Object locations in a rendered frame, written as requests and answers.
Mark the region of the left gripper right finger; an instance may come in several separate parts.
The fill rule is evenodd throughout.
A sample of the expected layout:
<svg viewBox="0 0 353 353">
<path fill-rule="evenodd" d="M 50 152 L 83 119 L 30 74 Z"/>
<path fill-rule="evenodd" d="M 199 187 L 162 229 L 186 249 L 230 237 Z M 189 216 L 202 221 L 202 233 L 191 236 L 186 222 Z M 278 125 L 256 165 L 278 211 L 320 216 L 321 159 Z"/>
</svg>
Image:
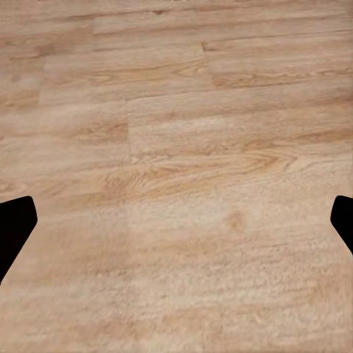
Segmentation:
<svg viewBox="0 0 353 353">
<path fill-rule="evenodd" d="M 353 253 L 353 198 L 336 196 L 330 221 Z"/>
</svg>

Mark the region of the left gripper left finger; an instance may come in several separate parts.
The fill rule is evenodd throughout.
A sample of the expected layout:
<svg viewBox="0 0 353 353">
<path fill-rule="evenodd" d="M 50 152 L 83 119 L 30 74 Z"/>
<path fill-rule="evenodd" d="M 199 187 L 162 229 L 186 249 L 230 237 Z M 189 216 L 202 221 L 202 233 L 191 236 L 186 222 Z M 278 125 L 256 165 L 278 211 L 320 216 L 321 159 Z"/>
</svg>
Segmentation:
<svg viewBox="0 0 353 353">
<path fill-rule="evenodd" d="M 0 204 L 0 282 L 37 225 L 31 196 Z"/>
</svg>

